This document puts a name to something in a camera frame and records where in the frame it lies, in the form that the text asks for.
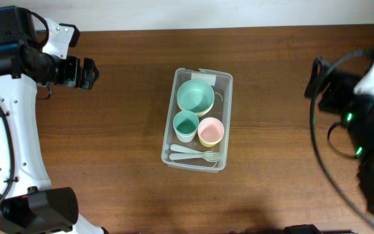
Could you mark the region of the green bowl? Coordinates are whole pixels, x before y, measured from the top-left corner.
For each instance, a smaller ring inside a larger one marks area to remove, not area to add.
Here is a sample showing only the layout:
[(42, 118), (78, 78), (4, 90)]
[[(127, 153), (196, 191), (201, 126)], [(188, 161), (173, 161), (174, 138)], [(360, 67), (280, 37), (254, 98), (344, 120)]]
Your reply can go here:
[(207, 82), (192, 79), (181, 84), (176, 98), (177, 104), (186, 111), (202, 112), (214, 104), (215, 93)]

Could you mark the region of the green cup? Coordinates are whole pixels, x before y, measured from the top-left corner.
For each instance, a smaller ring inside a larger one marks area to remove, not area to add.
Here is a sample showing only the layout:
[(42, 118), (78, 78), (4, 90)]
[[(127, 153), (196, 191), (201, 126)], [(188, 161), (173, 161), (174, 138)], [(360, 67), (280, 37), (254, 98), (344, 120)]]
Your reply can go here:
[(197, 132), (199, 119), (195, 113), (189, 110), (178, 112), (173, 119), (175, 131), (183, 136), (193, 135)]

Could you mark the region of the white plastic spoon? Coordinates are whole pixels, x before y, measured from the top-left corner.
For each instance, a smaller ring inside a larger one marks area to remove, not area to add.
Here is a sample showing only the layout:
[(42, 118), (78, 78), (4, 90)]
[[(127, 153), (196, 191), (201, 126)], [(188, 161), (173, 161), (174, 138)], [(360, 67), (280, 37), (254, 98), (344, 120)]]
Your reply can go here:
[(204, 151), (204, 152), (197, 151), (197, 150), (190, 149), (190, 148), (178, 145), (178, 144), (172, 144), (170, 146), (170, 150), (172, 151), (172, 153), (204, 153), (204, 152), (209, 152), (209, 151)]

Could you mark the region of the cream white cup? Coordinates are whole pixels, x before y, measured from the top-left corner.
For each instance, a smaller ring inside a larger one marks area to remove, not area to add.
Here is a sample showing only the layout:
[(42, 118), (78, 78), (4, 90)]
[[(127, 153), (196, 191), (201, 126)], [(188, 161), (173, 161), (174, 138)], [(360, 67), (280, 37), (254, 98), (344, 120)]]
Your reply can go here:
[(175, 134), (179, 141), (188, 143), (191, 142), (197, 134), (197, 127), (190, 124), (178, 125), (175, 128)]

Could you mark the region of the pink cup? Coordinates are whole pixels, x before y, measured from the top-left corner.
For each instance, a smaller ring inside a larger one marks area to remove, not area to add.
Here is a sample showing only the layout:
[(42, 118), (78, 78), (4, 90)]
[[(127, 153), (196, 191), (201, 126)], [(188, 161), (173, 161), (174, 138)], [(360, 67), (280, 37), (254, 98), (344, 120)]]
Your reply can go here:
[(217, 144), (223, 138), (225, 128), (217, 118), (208, 117), (201, 120), (197, 133), (207, 144)]

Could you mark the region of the yellow cup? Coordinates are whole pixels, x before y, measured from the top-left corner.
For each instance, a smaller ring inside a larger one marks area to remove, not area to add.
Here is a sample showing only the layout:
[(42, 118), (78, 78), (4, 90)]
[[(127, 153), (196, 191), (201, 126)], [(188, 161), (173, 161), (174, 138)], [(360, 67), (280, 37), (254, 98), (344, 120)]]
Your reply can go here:
[(220, 143), (223, 137), (220, 135), (199, 135), (200, 143), (207, 148), (214, 147), (216, 144)]

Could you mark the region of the white plastic fork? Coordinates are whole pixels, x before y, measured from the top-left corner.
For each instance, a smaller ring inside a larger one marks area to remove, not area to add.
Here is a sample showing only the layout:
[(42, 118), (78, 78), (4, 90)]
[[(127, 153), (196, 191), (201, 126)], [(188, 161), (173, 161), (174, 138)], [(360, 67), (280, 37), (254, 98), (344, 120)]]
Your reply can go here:
[(171, 153), (169, 158), (172, 161), (185, 159), (204, 159), (208, 162), (216, 162), (221, 159), (221, 153), (204, 152), (204, 153)]

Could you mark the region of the yellow bowl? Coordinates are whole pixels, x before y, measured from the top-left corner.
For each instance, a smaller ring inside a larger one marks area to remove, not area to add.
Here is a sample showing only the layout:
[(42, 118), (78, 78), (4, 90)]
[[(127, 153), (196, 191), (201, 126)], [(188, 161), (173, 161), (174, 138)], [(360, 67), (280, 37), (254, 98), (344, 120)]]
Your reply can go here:
[[(182, 108), (180, 105), (178, 105), (179, 108), (182, 110), (182, 111), (185, 111), (184, 108)], [(206, 110), (202, 111), (202, 112), (193, 112), (193, 110), (190, 110), (191, 112), (195, 113), (197, 115), (198, 118), (200, 117), (203, 117), (204, 115), (206, 115), (208, 112), (210, 112), (210, 110), (212, 109), (214, 105), (212, 104), (211, 106), (209, 106), (209, 108), (207, 108)]]

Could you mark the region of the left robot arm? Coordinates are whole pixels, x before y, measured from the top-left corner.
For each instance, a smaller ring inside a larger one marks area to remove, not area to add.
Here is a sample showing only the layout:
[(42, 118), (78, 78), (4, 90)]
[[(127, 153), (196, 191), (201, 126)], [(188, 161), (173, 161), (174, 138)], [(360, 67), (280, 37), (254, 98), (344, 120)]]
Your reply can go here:
[(39, 87), (89, 90), (99, 77), (95, 62), (68, 55), (78, 28), (17, 6), (0, 7), (0, 231), (3, 233), (104, 233), (79, 212), (72, 188), (53, 188), (42, 160), (36, 124)]

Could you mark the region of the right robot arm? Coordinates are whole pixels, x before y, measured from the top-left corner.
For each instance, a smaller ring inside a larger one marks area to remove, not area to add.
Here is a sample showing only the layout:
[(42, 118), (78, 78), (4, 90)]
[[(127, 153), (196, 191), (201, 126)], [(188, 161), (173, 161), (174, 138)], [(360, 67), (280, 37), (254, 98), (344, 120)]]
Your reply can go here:
[[(321, 171), (345, 204), (374, 229), (374, 48), (352, 51), (333, 63), (315, 58), (304, 96), (310, 100), (310, 138)], [(366, 200), (365, 213), (344, 194), (323, 162), (316, 140), (316, 109), (338, 115), (340, 120), (330, 128), (342, 127), (350, 136), (355, 152), (334, 152), (359, 162), (357, 178)]]

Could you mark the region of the clear plastic container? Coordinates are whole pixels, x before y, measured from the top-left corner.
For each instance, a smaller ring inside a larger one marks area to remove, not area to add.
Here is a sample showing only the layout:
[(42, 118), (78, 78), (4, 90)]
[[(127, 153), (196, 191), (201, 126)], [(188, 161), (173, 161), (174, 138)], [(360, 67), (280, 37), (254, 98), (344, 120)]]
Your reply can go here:
[[(199, 141), (198, 133), (195, 135), (191, 142), (183, 143), (178, 140), (173, 127), (173, 119), (175, 115), (181, 111), (177, 104), (177, 90), (182, 83), (198, 79), (207, 82), (214, 90), (215, 101), (214, 106), (203, 117), (198, 118), (199, 123), (201, 120), (213, 117), (220, 120), (225, 128), (225, 133), (220, 143), (214, 147), (204, 147)], [(200, 69), (199, 71), (187, 70), (179, 68), (175, 72), (173, 87), (171, 91), (171, 99), (169, 101), (168, 117), (166, 121), (166, 130), (164, 134), (164, 142), (162, 146), (161, 159), (170, 167), (180, 168), (185, 170), (193, 170), (198, 172), (218, 172), (224, 169), (227, 162), (227, 150), (229, 142), (229, 128), (231, 120), (231, 106), (232, 106), (232, 85), (233, 76), (229, 73), (213, 70)], [(178, 144), (197, 151), (213, 151), (221, 153), (221, 159), (217, 162), (208, 162), (204, 159), (185, 159), (172, 161), (169, 154), (172, 153), (170, 146)]]

